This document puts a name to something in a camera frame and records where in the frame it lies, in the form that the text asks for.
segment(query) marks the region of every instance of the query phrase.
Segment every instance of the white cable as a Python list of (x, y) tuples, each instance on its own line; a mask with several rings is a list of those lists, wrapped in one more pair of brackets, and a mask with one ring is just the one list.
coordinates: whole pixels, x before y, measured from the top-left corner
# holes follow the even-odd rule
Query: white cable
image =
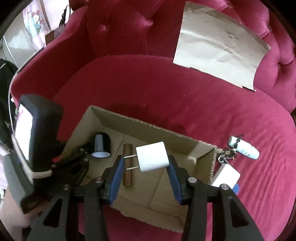
[(3, 65), (1, 65), (0, 69), (2, 69), (5, 65), (6, 65), (6, 63), (4, 63)]
[(10, 92), (11, 92), (12, 83), (13, 83), (15, 77), (17, 76), (17, 74), (18, 74), (18, 71), (16, 71), (16, 73), (12, 77), (12, 80), (10, 82), (9, 89), (8, 89), (8, 111), (9, 111), (9, 118), (10, 118), (11, 129), (12, 129), (12, 132), (13, 133), (15, 132), (15, 130), (13, 129), (12, 115), (11, 115), (11, 109), (10, 109)]

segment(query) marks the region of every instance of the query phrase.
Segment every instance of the brown paper sheet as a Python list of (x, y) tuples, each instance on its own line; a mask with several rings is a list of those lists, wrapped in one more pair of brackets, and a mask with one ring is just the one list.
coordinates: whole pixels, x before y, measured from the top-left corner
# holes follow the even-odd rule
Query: brown paper sheet
[(186, 2), (174, 64), (254, 90), (254, 76), (270, 46), (226, 14)]

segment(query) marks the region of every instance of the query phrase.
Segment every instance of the velvet fabric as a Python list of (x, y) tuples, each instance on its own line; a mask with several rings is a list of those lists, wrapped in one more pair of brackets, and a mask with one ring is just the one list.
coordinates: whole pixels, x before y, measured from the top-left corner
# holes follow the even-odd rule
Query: velvet fabric
[[(260, 151), (260, 157), (252, 160), (239, 155), (230, 161), (241, 174), (238, 197), (266, 241), (275, 240), (287, 224), (296, 197), (296, 129), (289, 112), (264, 92), (240, 89), (194, 69), (173, 65), (170, 58), (120, 55), (97, 58), (85, 65), (60, 89), (54, 101), (65, 109), (58, 136), (61, 140), (71, 136), (89, 105), (222, 148), (227, 147), (229, 136), (244, 134), (243, 139)], [(117, 216), (107, 218), (108, 229), (117, 230), (114, 240), (148, 241), (148, 234), (155, 230), (139, 221), (130, 223), (135, 227), (129, 226), (130, 219), (123, 216), (120, 219), (125, 224), (115, 228)], [(207, 241), (211, 225), (208, 208)], [(167, 233), (161, 229), (158, 232), (160, 236)]]
[[(193, 2), (229, 15), (271, 46), (256, 71), (254, 86), (292, 112), (296, 107), (294, 44), (275, 15), (259, 0)], [(13, 88), (16, 99), (32, 91), (52, 98), (71, 75), (94, 57), (120, 54), (174, 57), (185, 0), (71, 0), (70, 4), (77, 10), (65, 33), (32, 60), (30, 65), (34, 68), (24, 68), (16, 78)], [(42, 81), (34, 78), (35, 70), (40, 68), (48, 72)]]

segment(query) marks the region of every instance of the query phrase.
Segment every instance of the blue object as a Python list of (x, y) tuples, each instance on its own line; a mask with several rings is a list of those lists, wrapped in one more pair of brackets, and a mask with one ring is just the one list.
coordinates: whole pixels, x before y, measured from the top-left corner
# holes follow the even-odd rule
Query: blue object
[(116, 172), (114, 174), (114, 178), (111, 182), (110, 197), (109, 197), (110, 205), (117, 198), (118, 191), (119, 191), (120, 184), (121, 184), (121, 180), (123, 178), (124, 167), (125, 167), (125, 162), (124, 162), (124, 158), (122, 157), (119, 161), (118, 167), (117, 167)]
[(232, 190), (237, 195), (238, 192), (239, 192), (239, 185), (238, 184), (235, 184)]
[(170, 179), (170, 184), (172, 186), (175, 199), (178, 201), (179, 204), (181, 204), (183, 200), (183, 197), (181, 194), (181, 185), (178, 181), (175, 169), (171, 164), (171, 162), (170, 162), (170, 165), (167, 167), (167, 172), (168, 172), (168, 177)]

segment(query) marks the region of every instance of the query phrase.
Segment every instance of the camera screen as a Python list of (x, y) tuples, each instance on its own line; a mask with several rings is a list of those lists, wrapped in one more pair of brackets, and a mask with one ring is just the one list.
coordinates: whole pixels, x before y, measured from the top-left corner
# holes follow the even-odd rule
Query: camera screen
[(29, 160), (32, 124), (33, 116), (22, 104), (20, 104), (15, 126), (15, 138), (27, 161)]

